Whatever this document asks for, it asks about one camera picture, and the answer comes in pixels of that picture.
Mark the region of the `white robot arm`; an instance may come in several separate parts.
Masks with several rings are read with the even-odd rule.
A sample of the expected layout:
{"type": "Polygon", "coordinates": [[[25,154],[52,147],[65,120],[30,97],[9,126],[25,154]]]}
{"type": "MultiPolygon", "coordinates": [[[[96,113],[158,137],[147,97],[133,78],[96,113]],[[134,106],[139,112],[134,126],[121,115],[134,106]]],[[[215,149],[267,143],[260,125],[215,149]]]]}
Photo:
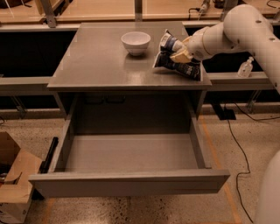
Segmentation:
{"type": "MultiPolygon", "coordinates": [[[[255,7],[241,4],[223,21],[203,28],[183,41],[171,59],[186,63],[207,60],[218,53],[250,53],[280,93],[280,39],[255,7]]],[[[270,160],[262,179],[254,224],[280,224],[280,151],[270,160]]]]}

